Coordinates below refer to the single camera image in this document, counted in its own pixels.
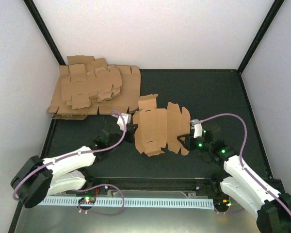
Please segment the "brown cardboard box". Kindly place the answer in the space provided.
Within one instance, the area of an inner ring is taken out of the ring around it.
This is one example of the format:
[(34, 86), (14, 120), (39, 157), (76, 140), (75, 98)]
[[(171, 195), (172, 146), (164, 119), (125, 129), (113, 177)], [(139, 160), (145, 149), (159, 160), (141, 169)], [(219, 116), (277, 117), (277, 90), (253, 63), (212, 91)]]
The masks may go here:
[(158, 108), (157, 96), (151, 94), (139, 98), (139, 110), (132, 117), (133, 124), (138, 125), (134, 133), (136, 149), (148, 157), (164, 153), (164, 148), (188, 155), (189, 150), (178, 141), (178, 136), (190, 133), (188, 109), (172, 102), (166, 108)]

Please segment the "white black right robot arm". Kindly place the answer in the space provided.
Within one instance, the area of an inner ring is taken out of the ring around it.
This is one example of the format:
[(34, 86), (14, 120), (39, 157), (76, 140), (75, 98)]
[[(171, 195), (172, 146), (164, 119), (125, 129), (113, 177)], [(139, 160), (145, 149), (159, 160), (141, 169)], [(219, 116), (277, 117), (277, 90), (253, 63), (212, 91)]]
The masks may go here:
[(211, 131), (187, 134), (182, 145), (189, 151), (198, 149), (208, 156), (207, 163), (214, 162), (224, 170), (226, 175), (210, 184), (212, 193), (233, 198), (255, 218), (260, 232), (291, 233), (291, 195), (268, 184), (231, 146), (214, 140)]

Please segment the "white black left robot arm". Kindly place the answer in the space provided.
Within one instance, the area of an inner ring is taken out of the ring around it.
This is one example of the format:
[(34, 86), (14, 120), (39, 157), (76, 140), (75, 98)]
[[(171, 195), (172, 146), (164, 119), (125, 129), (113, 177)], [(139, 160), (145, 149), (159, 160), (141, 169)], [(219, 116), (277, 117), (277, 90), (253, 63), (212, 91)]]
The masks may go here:
[(91, 193), (95, 183), (92, 175), (82, 169), (101, 163), (109, 154), (112, 157), (103, 163), (101, 177), (109, 174), (106, 168), (111, 165), (115, 169), (111, 175), (116, 178), (149, 178), (150, 170), (145, 163), (133, 159), (132, 144), (137, 126), (118, 123), (110, 128), (111, 132), (103, 130), (91, 145), (73, 152), (45, 159), (31, 157), (11, 181), (13, 199), (32, 208), (46, 197), (61, 192)]

